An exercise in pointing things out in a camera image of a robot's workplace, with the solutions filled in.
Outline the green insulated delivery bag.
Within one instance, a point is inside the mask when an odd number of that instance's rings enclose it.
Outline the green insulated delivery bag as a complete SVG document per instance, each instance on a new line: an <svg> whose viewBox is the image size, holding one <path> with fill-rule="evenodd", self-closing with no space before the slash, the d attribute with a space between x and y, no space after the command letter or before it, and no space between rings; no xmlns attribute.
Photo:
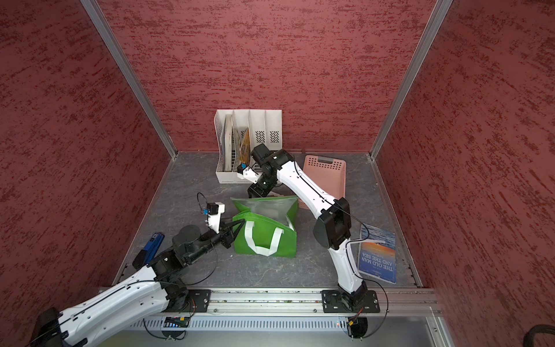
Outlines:
<svg viewBox="0 0 555 347"><path fill-rule="evenodd" d="M234 242L236 253L263 257L296 257L295 223L299 198L234 198L232 202L238 211L233 220L245 221Z"/></svg>

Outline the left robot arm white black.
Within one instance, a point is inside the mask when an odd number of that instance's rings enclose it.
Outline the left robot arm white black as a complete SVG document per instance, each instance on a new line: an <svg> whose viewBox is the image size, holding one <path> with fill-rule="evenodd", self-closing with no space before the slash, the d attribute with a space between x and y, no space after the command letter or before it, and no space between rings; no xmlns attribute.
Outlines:
<svg viewBox="0 0 555 347"><path fill-rule="evenodd" d="M205 233L195 225L183 227L170 248L128 279L81 304L41 313L29 346L98 346L131 324L185 302L185 269L219 244L229 248L244 224L226 219Z"/></svg>

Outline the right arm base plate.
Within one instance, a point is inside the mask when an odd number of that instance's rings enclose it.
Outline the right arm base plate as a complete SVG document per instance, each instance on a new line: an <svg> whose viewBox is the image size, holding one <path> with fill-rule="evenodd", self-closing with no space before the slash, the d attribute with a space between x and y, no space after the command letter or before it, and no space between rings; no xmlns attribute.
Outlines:
<svg viewBox="0 0 555 347"><path fill-rule="evenodd" d="M366 291L359 296L350 296L341 290L321 291L324 313L380 313L376 291Z"/></svg>

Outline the pink perforated plastic basket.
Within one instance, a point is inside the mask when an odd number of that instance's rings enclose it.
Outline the pink perforated plastic basket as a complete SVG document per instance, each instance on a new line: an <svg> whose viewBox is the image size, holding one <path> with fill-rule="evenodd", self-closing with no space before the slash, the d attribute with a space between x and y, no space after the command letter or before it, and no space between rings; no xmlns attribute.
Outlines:
<svg viewBox="0 0 555 347"><path fill-rule="evenodd" d="M325 156L307 155L302 167L305 179L335 199L345 197L346 162Z"/></svg>

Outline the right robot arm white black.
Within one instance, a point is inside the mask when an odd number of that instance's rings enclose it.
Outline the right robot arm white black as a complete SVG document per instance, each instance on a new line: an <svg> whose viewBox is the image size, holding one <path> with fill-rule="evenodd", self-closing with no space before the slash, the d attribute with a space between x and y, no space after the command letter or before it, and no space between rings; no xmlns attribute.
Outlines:
<svg viewBox="0 0 555 347"><path fill-rule="evenodd" d="M345 198L334 198L313 182L299 168L294 157L285 150L271 151L261 144L254 148L251 157L261 172L249 166L238 167L239 176L251 182L250 198L265 198L277 183L286 185L312 212L316 219L313 228L315 239L328 249L338 274L338 286L345 308L353 310L367 295L367 285L355 269L351 257L351 213Z"/></svg>

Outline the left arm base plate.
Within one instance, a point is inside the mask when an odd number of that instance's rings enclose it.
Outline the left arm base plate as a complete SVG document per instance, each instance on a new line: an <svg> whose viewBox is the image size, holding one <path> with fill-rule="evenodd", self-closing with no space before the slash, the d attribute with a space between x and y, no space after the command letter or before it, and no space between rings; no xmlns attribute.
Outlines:
<svg viewBox="0 0 555 347"><path fill-rule="evenodd" d="M205 313L208 311L212 291L209 289L188 289L185 294L179 294L171 299L166 312Z"/></svg>

